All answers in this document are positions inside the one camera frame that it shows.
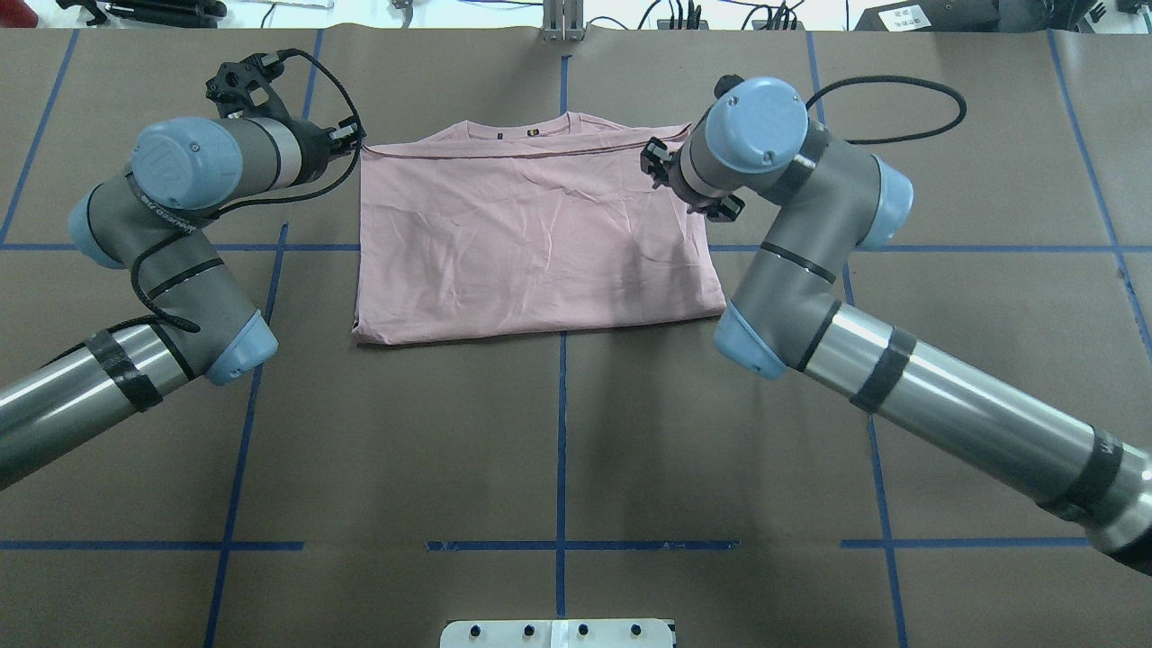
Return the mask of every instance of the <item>white label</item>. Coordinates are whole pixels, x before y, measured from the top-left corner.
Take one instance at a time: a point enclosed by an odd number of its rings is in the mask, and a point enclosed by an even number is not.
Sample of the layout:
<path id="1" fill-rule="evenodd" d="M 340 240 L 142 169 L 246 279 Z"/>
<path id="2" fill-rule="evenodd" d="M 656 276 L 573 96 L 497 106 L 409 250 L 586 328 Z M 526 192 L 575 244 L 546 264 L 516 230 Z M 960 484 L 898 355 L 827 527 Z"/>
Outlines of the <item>white label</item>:
<path id="1" fill-rule="evenodd" d="M 924 9 L 919 5 L 910 5 L 899 9 L 888 9 L 877 14 L 884 21 L 884 27 L 888 31 L 911 31 L 925 27 L 932 27 L 929 17 L 924 15 Z"/>

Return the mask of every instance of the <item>light blue joint cap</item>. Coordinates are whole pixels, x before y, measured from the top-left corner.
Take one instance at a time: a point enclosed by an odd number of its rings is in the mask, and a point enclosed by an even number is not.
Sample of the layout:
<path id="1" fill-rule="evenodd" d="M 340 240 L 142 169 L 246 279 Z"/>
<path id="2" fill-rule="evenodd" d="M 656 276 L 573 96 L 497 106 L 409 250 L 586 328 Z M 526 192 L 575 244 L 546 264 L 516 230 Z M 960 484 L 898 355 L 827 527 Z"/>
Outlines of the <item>light blue joint cap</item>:
<path id="1" fill-rule="evenodd" d="M 788 369 L 730 301 L 712 341 L 720 353 L 765 378 L 776 379 Z"/>
<path id="2" fill-rule="evenodd" d="M 904 226 L 908 212 L 912 211 L 912 182 L 903 173 L 892 168 L 880 158 L 872 156 L 880 167 L 880 203 L 872 219 L 872 228 L 856 247 L 862 250 L 878 250 L 886 246 Z"/>
<path id="3" fill-rule="evenodd" d="M 268 324 L 257 310 L 236 338 L 228 344 L 228 348 L 223 349 L 220 357 L 212 363 L 205 376 L 213 385 L 227 385 L 275 355 L 279 347 L 276 337 L 272 334 Z"/>
<path id="4" fill-rule="evenodd" d="M 718 160 L 740 173 L 782 168 L 799 152 L 808 111 L 799 92 L 779 78 L 750 78 L 717 99 L 704 138 Z"/>
<path id="5" fill-rule="evenodd" d="M 177 116 L 141 131 L 131 167 L 136 182 L 161 205 L 203 209 L 232 195 L 243 159 L 236 138 L 219 123 Z"/>
<path id="6" fill-rule="evenodd" d="M 89 191 L 84 199 L 76 203 L 71 213 L 68 214 L 68 234 L 71 236 L 73 243 L 76 243 L 79 251 L 84 253 L 88 258 L 104 268 L 123 270 L 124 264 L 108 256 L 108 253 L 104 251 L 100 243 L 96 242 L 96 236 L 92 235 L 92 225 L 88 221 L 88 205 L 96 189 Z"/>

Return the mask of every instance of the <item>pink t-shirt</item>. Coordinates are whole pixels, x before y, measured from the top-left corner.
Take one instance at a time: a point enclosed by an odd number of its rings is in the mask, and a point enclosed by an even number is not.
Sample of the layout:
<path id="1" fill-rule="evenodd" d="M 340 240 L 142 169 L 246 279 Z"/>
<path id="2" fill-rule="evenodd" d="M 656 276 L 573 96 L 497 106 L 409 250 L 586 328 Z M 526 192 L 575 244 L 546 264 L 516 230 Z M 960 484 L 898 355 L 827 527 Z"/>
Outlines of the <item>pink t-shirt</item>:
<path id="1" fill-rule="evenodd" d="M 687 136 L 566 113 L 365 146 L 353 337 L 399 345 L 721 312 L 703 217 L 639 166 L 650 137 L 675 149 Z"/>

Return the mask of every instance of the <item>black tape band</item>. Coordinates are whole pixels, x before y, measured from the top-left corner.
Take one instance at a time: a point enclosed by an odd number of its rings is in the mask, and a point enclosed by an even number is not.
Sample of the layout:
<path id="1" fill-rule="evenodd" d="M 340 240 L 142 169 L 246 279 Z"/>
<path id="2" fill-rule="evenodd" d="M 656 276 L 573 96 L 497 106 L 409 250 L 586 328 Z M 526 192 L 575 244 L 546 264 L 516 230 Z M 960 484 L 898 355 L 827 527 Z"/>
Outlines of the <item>black tape band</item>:
<path id="1" fill-rule="evenodd" d="M 887 348 L 880 354 L 880 360 L 872 368 L 872 374 L 864 380 L 864 385 L 849 402 L 869 414 L 879 412 L 880 406 L 888 399 L 888 394 L 892 393 L 900 377 L 904 375 L 908 359 L 911 357 L 915 349 L 916 336 L 893 326 Z"/>
<path id="2" fill-rule="evenodd" d="M 128 352 L 120 346 L 112 333 L 100 331 L 84 340 L 84 346 L 100 363 L 104 372 L 120 387 L 121 393 L 132 404 L 136 412 L 146 412 L 164 400 L 152 379 L 142 374 L 136 363 L 128 357 Z"/>
<path id="3" fill-rule="evenodd" d="M 820 266 L 820 265 L 818 265 L 816 263 L 812 263 L 811 261 L 809 261 L 809 259 L 799 256 L 798 254 L 796 254 L 796 253 L 794 253 L 791 250 L 781 248 L 780 246 L 770 243 L 767 241 L 764 241 L 763 243 L 760 243 L 760 249 L 765 250 L 765 251 L 770 251 L 770 253 L 779 256 L 780 258 L 782 258 L 785 261 L 790 261 L 790 262 L 795 263 L 796 265 L 803 268 L 804 270 L 808 270 L 812 274 L 816 274 L 817 277 L 819 277 L 820 279 L 824 279 L 825 281 L 827 281 L 829 284 L 835 284 L 836 282 L 836 276 L 833 274 L 831 271 L 828 271 L 828 269 L 823 268 L 823 266 Z"/>
<path id="4" fill-rule="evenodd" d="M 808 368 L 808 362 L 812 360 L 812 354 L 816 353 L 816 347 L 820 346 L 820 340 L 824 339 L 824 334 L 828 332 L 828 326 L 832 326 L 832 318 L 840 312 L 841 307 L 840 300 L 836 300 L 828 312 L 824 316 L 824 322 L 820 322 L 820 327 L 816 330 L 816 336 L 812 337 L 812 341 L 809 342 L 808 348 L 804 351 L 804 357 L 799 359 L 799 362 L 794 369 L 797 371 L 804 371 Z"/>
<path id="5" fill-rule="evenodd" d="M 816 165 L 820 164 L 824 151 L 828 148 L 829 136 L 819 122 L 812 121 L 804 136 L 804 143 L 799 145 L 799 152 L 793 158 L 785 172 L 767 191 L 760 194 L 766 199 L 783 205 L 793 199 L 799 188 L 808 182 L 809 176 L 816 171 Z"/>
<path id="6" fill-rule="evenodd" d="M 156 297 L 172 289 L 173 286 L 182 284 L 191 279 L 192 277 L 196 277 L 200 272 L 204 272 L 205 270 L 215 268 L 218 265 L 223 265 L 223 261 L 221 261 L 220 257 L 205 261 L 204 263 L 197 263 L 196 265 L 189 268 L 188 270 L 180 272 L 177 274 L 173 274 L 172 277 L 165 279 L 164 281 L 160 281 L 160 284 L 158 284 L 154 288 L 147 292 L 147 299 L 154 300 Z"/>
<path id="7" fill-rule="evenodd" d="M 164 326 L 159 324 L 150 324 L 150 326 L 152 327 L 152 332 L 156 333 L 156 337 L 160 338 L 160 341 L 164 342 L 164 348 L 168 349 L 172 357 L 176 359 L 176 364 L 180 366 L 180 370 L 184 372 L 184 377 L 188 378 L 188 382 L 190 383 L 195 380 L 196 372 L 192 371 L 192 366 L 188 363 L 188 359 L 184 357 L 184 354 L 180 352 L 179 347 L 176 347 L 176 342 L 172 341 L 172 336 L 169 336 L 168 332 L 164 330 Z"/>
<path id="8" fill-rule="evenodd" d="M 1068 490 L 1052 502 L 1037 503 L 1040 508 L 1069 521 L 1092 517 L 1096 505 L 1104 499 L 1120 474 L 1120 464 L 1124 460 L 1124 444 L 1116 437 L 1092 428 L 1092 454 L 1079 476 L 1068 487 Z"/>

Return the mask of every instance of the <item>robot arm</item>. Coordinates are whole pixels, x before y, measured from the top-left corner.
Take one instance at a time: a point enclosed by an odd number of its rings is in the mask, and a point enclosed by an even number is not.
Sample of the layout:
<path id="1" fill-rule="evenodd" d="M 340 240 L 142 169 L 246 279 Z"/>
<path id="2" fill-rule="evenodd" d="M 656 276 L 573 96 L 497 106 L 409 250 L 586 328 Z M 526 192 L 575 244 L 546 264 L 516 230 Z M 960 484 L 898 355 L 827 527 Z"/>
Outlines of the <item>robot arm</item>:
<path id="1" fill-rule="evenodd" d="M 768 378 L 788 368 L 844 394 L 1084 527 L 1152 574 L 1152 460 L 829 294 L 856 248 L 882 247 L 911 183 L 809 120 L 775 78 L 725 77 L 681 150 L 649 143 L 642 167 L 714 220 L 749 187 L 781 206 L 715 332 L 721 353 Z"/>
<path id="2" fill-rule="evenodd" d="M 203 228 L 244 204 L 221 209 L 236 198 L 311 182 L 349 153 L 355 165 L 364 135 L 355 108 L 339 128 L 320 128 L 291 118 L 272 90 L 291 55 L 311 60 L 287 50 L 222 65 L 207 97 L 223 119 L 145 128 L 127 167 L 73 210 L 76 246 L 105 268 L 130 269 L 153 315 L 100 331 L 0 390 L 0 489 L 199 376 L 223 385 L 275 353 Z M 259 105 L 257 89 L 267 95 Z"/>

